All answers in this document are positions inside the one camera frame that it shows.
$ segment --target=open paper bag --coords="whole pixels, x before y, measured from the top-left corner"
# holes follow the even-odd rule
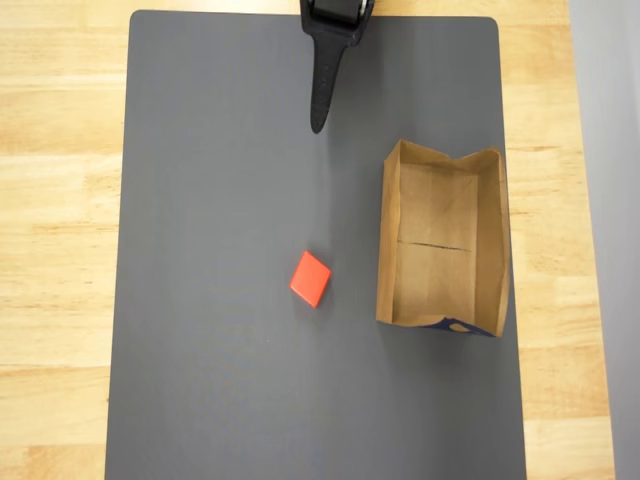
[[[401,140],[384,163],[376,318],[501,336],[510,285],[502,155]]]

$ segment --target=gray mat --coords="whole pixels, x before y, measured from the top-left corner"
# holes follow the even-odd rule
[[[640,3],[574,0],[569,5],[616,478],[638,480]]]
[[[504,148],[497,27],[372,19],[318,136],[312,52],[297,17],[134,15],[106,477],[523,478],[513,297],[499,340],[375,321],[382,162]]]

